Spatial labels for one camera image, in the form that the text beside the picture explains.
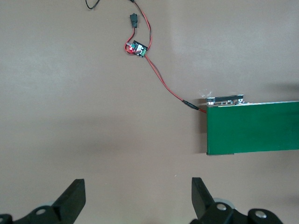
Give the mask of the small green circuit board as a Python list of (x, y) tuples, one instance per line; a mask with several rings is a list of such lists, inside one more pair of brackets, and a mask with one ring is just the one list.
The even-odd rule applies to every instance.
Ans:
[(127, 43), (129, 53), (144, 58), (148, 47), (143, 44), (140, 44), (137, 41), (133, 41), (132, 43)]

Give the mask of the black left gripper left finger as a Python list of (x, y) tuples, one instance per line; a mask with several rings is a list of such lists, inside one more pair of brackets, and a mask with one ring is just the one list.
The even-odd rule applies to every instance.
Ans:
[(85, 203), (85, 181), (76, 179), (52, 205), (35, 208), (18, 220), (0, 214), (0, 224), (74, 224)]

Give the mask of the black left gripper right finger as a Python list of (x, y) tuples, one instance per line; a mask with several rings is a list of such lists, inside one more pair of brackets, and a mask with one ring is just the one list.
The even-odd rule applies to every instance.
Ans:
[(192, 205), (197, 218), (190, 224), (283, 224), (269, 210), (251, 209), (244, 215), (225, 202), (216, 202), (200, 177), (192, 178)]

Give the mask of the green belt mini conveyor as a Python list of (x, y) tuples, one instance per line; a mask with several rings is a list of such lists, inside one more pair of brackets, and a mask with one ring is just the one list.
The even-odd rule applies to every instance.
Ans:
[(299, 150), (299, 100), (246, 103), (206, 98), (207, 155)]

